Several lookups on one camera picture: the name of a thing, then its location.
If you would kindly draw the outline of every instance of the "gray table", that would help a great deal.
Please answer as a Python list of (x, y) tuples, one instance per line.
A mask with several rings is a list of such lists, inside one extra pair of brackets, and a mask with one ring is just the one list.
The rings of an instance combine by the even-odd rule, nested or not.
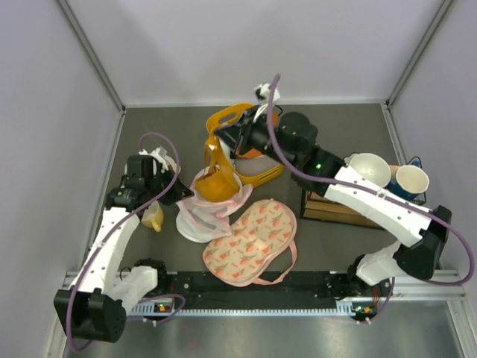
[[(396, 164), (391, 139), (378, 104), (302, 105), (283, 106), (285, 112), (299, 111), (318, 127), (318, 142), (338, 156), (352, 152), (372, 152), (390, 164)], [(177, 146), (180, 154), (181, 181), (189, 185), (203, 169), (203, 144), (207, 138), (205, 122), (220, 107), (170, 107), (127, 110), (109, 189), (119, 183), (127, 157), (137, 152), (137, 143), (143, 133), (158, 131)], [(145, 141), (148, 150), (165, 145), (159, 139)], [(257, 188), (248, 204), (263, 198), (275, 198), (286, 203), (298, 216), (301, 189), (290, 179), (288, 171)], [(169, 271), (204, 271), (203, 244), (184, 239), (175, 227), (178, 208), (163, 207), (165, 222), (160, 233), (140, 226), (125, 251), (123, 266), (131, 266), (138, 259), (152, 257), (163, 260)], [(244, 210), (231, 218), (233, 222)], [(299, 220), (295, 238), (298, 247), (297, 271), (341, 271), (360, 254), (377, 251), (394, 241), (383, 230), (346, 224)], [(281, 271), (290, 264), (285, 251), (277, 257), (269, 270)]]

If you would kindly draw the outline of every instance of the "white bag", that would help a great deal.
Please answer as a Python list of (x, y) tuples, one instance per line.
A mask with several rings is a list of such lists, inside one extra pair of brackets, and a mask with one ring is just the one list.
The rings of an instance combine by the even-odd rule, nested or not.
[(241, 185), (238, 175), (234, 174), (240, 190), (229, 200), (212, 203), (202, 198), (195, 190), (195, 181), (207, 171), (205, 168), (194, 178), (191, 190), (192, 198), (177, 202), (180, 211), (176, 218), (179, 233), (193, 242), (209, 242), (232, 234), (229, 215), (237, 211), (250, 197), (252, 185)]

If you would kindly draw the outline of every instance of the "white bowl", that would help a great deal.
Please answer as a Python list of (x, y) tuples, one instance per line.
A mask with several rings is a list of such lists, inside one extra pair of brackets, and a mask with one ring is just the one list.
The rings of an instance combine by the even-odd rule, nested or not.
[(384, 159), (372, 153), (360, 153), (353, 156), (350, 167), (381, 188), (387, 186), (391, 180), (389, 165)]

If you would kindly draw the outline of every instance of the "gray wall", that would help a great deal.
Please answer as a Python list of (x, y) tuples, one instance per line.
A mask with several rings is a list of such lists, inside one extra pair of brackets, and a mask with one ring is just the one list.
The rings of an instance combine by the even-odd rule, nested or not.
[(118, 112), (53, 0), (0, 11), (0, 356), (43, 357)]
[(127, 105), (385, 99), (442, 0), (69, 0)]
[[(477, 252), (477, 1), (458, 0), (399, 99), (395, 114), (409, 154), (419, 154), (432, 204), (452, 209), (453, 224)], [(444, 262), (467, 272), (452, 236)], [(477, 308), (477, 280), (467, 284)]]

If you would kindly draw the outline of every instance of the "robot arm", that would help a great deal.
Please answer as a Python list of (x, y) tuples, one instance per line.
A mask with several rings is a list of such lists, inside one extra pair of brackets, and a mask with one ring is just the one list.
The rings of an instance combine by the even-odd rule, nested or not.
[[(73, 303), (73, 337), (116, 342), (124, 330), (126, 315), (139, 300), (156, 289), (158, 271), (162, 267), (152, 260), (139, 263), (124, 280), (117, 279), (124, 250), (141, 222), (144, 211), (139, 211), (124, 221), (106, 243), (103, 243), (103, 239), (116, 223), (163, 191), (177, 170), (175, 162), (166, 155), (163, 148), (157, 148), (151, 153), (141, 151), (139, 155), (128, 158), (121, 184), (106, 197), (98, 235), (86, 260), (89, 261), (95, 248), (101, 246), (79, 283)], [(160, 201), (164, 205), (170, 205), (192, 195), (193, 192), (177, 180)], [(68, 290), (59, 290), (54, 298), (54, 306), (65, 332), (68, 302), (72, 287), (78, 285), (80, 274)]]
[[(236, 123), (220, 127), (215, 135), (235, 155), (255, 148), (280, 162), (268, 135), (266, 116), (261, 114), (257, 119), (257, 110), (257, 106), (246, 110)], [(419, 213), (384, 200), (384, 195), (391, 196), (409, 207), (415, 207), (365, 180), (353, 168), (346, 167), (341, 158), (315, 145), (318, 130), (303, 114), (285, 114), (274, 132), (286, 159), (305, 174), (357, 183), (378, 192), (378, 195), (371, 195), (345, 185), (318, 183), (293, 174), (291, 176), (303, 189), (354, 209), (399, 240), (375, 254), (356, 259), (350, 266), (350, 278), (357, 277), (361, 283), (374, 286), (384, 279), (403, 274), (423, 280), (432, 277), (447, 240), (447, 229)], [(425, 207), (419, 209), (432, 212), (445, 222), (450, 222), (452, 216), (445, 207), (435, 210)]]

